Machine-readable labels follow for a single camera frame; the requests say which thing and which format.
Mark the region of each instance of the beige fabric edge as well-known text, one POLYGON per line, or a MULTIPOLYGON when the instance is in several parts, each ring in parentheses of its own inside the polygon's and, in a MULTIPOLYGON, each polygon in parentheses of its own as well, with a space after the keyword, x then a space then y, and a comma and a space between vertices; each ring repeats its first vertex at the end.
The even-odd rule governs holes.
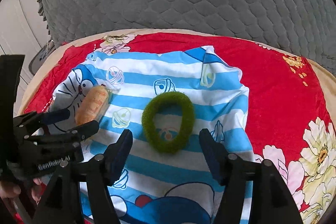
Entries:
MULTIPOLYGON (((181 30, 181 29, 125 29, 125 30, 118 30, 118 31, 111 31, 106 33, 100 33, 95 34, 90 37, 84 37, 81 39, 78 39, 76 41, 73 41, 65 46, 61 46, 56 51, 54 51, 47 59, 46 62, 41 66, 41 68, 38 70, 32 81, 28 84, 27 89, 25 91, 25 94, 22 98, 21 107, 19 109, 19 115, 23 113, 23 111, 26 109, 26 106, 28 105, 29 101, 33 97, 33 95, 36 93, 38 87, 40 86, 43 79, 47 76, 48 72, 57 65, 58 61, 62 58, 65 50, 71 46, 79 47, 85 43, 100 39, 104 37, 105 35, 121 35, 121 34, 150 34, 150 33, 157 33, 157 32, 168 32, 168 33, 183 33, 183 34, 196 34, 196 35, 202 35, 205 37, 213 37, 215 35, 206 34, 206 33, 200 33, 190 30, 181 30)), ((268 45, 265 45, 263 43, 258 43, 265 47, 269 47, 275 51, 281 52, 286 55, 295 56, 291 53, 270 47, 268 45)), ((316 76, 318 77, 320 81, 320 85, 322 88, 322 91, 324 93, 325 102, 327 106, 327 110, 330 114, 331 120, 334 124, 336 124, 336 78, 328 72, 326 69, 322 68, 318 63, 308 60, 308 62, 311 64, 316 76)))

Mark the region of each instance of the green headband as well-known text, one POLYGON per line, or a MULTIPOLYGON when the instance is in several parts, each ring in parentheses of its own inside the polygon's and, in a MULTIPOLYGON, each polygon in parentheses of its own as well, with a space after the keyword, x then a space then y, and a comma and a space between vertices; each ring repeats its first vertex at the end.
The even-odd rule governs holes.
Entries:
POLYGON ((145 107, 142 114, 142 127, 149 144, 160 153, 175 154, 183 149, 193 130, 195 122, 194 107, 187 95, 182 92, 164 92, 145 107), (155 114, 170 105, 179 105, 182 108, 182 123, 178 135, 172 141, 162 140, 154 125, 155 114))

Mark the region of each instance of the finger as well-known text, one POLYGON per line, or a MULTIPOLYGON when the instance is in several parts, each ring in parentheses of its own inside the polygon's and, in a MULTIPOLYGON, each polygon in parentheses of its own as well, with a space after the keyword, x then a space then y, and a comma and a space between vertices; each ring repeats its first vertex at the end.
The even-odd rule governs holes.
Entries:
POLYGON ((34 179, 34 182, 35 182, 35 184, 37 184, 37 185, 41 185, 41 184, 42 184, 42 180, 41 180, 40 178, 36 178, 36 179, 34 179))
POLYGON ((41 185, 34 185, 31 189, 31 196, 33 197, 33 200, 35 200, 36 203, 38 203, 41 199, 41 192, 42 192, 42 186, 41 185))
POLYGON ((12 182, 0 181, 0 197, 1 198, 14 198, 21 193, 18 185, 12 182))

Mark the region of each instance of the packaged bread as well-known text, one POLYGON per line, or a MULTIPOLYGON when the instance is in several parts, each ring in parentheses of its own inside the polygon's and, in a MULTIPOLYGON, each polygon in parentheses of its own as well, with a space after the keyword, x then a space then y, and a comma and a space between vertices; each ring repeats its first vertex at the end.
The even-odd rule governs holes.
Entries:
POLYGON ((102 85, 94 86, 80 105, 75 115, 77 126, 96 120, 100 121, 109 107, 109 92, 102 85))

